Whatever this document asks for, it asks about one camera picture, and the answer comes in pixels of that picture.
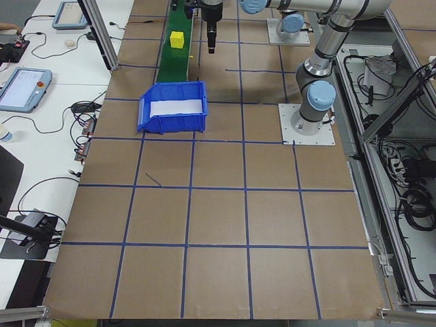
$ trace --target small white object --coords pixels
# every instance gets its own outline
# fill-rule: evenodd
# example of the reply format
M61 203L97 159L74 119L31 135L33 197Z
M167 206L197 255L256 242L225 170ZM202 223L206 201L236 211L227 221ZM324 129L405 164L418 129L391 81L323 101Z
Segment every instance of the small white object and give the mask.
M374 93L388 95L396 65L390 56L374 57L366 60L363 85L368 89L373 86Z
M201 114L202 112L202 100L200 99L152 101L150 117L165 114Z
M72 48L73 46L76 45L76 41L74 41L74 40L67 40L67 41L65 41L65 45L66 45L68 48Z
M0 141L1 142L8 142L12 139L12 133L3 125L0 123Z
M323 124L318 133L306 136L298 133L291 125L292 115L300 109L300 104L279 104L281 136L287 145L335 145L331 124Z

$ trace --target black monitor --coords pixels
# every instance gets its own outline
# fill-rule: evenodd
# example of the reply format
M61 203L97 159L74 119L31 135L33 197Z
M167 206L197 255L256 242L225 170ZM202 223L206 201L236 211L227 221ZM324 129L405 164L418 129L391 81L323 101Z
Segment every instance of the black monitor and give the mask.
M0 215L7 215L14 201L25 165L0 145Z
M0 146L0 230L9 230L0 252L3 259L44 259L55 233L56 217L34 211L27 216L7 218L20 184L24 165Z

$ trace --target metal mounting plate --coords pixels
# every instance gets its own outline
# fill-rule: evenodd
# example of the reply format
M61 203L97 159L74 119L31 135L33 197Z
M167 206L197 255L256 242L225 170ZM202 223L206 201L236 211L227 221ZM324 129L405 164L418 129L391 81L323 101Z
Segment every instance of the metal mounting plate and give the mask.
M279 104L281 137L283 144L288 145L335 145L332 126L330 124L322 125L320 131L314 136L301 135L291 126L291 117L295 111L300 109L300 104Z
M311 42L307 32L300 32L296 37L289 39L282 39L277 35L277 25L279 24L279 18L268 18L266 25L268 26L268 36L270 38L270 44L280 46L310 46Z

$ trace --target metal bracket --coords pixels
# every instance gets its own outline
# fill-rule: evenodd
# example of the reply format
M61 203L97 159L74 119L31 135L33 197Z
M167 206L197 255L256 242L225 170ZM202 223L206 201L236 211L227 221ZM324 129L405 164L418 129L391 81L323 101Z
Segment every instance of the metal bracket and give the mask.
M380 309L379 315L387 322L409 322L411 324L436 324L436 314L415 311Z
M320 131L313 136L304 136L295 131L291 126L291 117L300 109L300 104L279 104L281 135L283 144L288 145L335 145L332 127L329 124L322 125Z
M0 310L0 323L45 318L48 316L48 312L49 308L47 306L39 306L34 308L4 309Z
M295 37L289 39L283 39L277 34L277 25L279 24L279 18L268 18L266 25L268 26L268 36L270 38L270 44L279 46L310 46L311 42L307 32L302 31Z

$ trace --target grid of tape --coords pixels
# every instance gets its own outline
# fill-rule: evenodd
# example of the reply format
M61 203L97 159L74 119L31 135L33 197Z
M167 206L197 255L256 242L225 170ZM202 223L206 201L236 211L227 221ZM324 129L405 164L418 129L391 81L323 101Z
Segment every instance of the grid of tape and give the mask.
M254 20L225 2L213 56L195 20L190 77L208 87L206 132L138 134L137 99L159 68L162 2L132 9L131 21L156 23L127 26L50 284L52 314L373 317L382 300L340 142L281 143L276 103L298 101L289 67L311 49L269 46L251 30L275 13Z

